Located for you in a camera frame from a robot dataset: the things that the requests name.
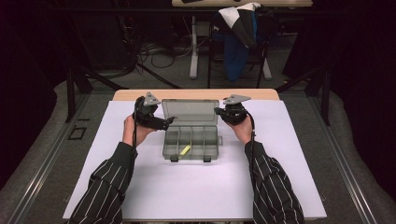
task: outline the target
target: clear plastic box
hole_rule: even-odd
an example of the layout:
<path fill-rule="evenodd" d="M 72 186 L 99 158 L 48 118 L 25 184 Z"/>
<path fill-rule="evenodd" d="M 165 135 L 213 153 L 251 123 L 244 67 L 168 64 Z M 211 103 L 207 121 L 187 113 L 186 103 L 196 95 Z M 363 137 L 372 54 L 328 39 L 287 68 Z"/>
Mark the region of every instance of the clear plastic box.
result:
<path fill-rule="evenodd" d="M 217 100 L 164 99 L 166 119 L 175 117 L 165 133 L 163 156 L 166 160 L 216 160 L 219 156 Z M 187 147 L 184 155 L 180 153 Z"/>

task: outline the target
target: yellow object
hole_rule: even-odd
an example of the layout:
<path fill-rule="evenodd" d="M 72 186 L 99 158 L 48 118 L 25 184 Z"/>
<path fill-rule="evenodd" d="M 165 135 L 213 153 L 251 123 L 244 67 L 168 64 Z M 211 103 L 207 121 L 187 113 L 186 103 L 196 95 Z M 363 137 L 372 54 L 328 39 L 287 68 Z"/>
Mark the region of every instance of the yellow object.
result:
<path fill-rule="evenodd" d="M 186 145 L 184 147 L 184 149 L 180 152 L 180 154 L 178 155 L 178 158 L 181 159 L 184 155 L 186 155 L 186 153 L 190 150 L 191 146 L 190 145 Z"/>

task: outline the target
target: hand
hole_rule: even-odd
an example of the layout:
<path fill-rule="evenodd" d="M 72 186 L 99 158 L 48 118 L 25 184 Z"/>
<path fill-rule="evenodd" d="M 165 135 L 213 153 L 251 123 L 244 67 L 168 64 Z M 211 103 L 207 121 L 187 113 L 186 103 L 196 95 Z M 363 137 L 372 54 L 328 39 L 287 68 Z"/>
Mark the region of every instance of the hand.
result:
<path fill-rule="evenodd" d="M 226 124 L 228 126 L 230 126 L 231 129 L 233 129 L 233 131 L 235 132 L 236 137 L 244 145 L 246 143 L 250 142 L 252 128 L 251 128 L 251 121 L 250 121 L 250 117 L 249 116 L 247 116 L 244 121 L 242 121 L 241 123 L 239 123 L 237 125 L 232 125 L 232 124 L 227 123 L 227 122 L 226 122 Z"/>
<path fill-rule="evenodd" d="M 139 146 L 149 135 L 149 133 L 157 132 L 155 129 L 137 126 L 136 129 L 136 146 Z M 124 131 L 122 135 L 122 142 L 128 145 L 132 145 L 134 141 L 134 119 L 132 116 L 128 116 L 124 121 Z"/>

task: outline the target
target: white paper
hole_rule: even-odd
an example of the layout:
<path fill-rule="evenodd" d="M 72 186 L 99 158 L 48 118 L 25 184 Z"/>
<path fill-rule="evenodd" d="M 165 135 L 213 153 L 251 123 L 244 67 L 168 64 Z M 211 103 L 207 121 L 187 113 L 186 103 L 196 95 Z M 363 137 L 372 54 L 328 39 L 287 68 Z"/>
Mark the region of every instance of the white paper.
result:
<path fill-rule="evenodd" d="M 288 111 L 282 101 L 243 103 L 256 124 L 256 141 L 288 174 L 305 218 L 326 217 Z M 111 157 L 134 102 L 111 101 L 92 143 L 64 218 L 71 216 L 91 173 Z M 161 106 L 155 115 L 163 118 Z M 126 220 L 252 218 L 253 192 L 244 147 L 219 119 L 219 158 L 212 162 L 170 162 L 163 158 L 164 131 L 151 133 L 137 151 L 134 175 L 122 206 Z"/>

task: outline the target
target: striped sleeve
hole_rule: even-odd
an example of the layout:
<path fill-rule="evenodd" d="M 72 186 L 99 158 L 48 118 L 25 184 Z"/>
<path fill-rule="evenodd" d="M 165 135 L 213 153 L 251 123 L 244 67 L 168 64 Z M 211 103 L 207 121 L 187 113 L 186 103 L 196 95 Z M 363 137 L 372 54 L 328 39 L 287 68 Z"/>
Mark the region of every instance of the striped sleeve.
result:
<path fill-rule="evenodd" d="M 303 209 L 295 196 L 290 180 L 279 162 L 266 155 L 262 143 L 245 145 L 250 162 L 253 156 L 253 220 L 255 223 L 304 223 Z"/>
<path fill-rule="evenodd" d="M 90 184 L 66 223 L 121 223 L 121 205 L 134 172 L 135 148 L 120 142 L 92 173 Z"/>

